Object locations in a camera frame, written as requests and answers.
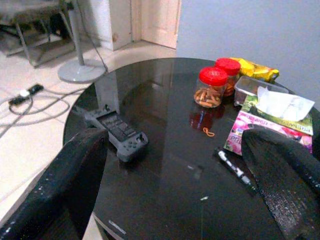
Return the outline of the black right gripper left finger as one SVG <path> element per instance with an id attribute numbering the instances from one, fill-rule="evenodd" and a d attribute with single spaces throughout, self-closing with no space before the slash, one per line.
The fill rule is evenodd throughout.
<path id="1" fill-rule="evenodd" d="M 0 221 L 2 240 L 81 240 L 93 212 L 108 151 L 108 133 L 74 135 Z"/>

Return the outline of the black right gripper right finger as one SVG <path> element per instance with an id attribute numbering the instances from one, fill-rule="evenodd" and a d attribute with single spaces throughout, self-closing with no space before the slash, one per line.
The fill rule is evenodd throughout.
<path id="1" fill-rule="evenodd" d="M 242 158 L 287 240 L 320 238 L 320 162 L 289 137 L 255 126 L 241 137 Z"/>

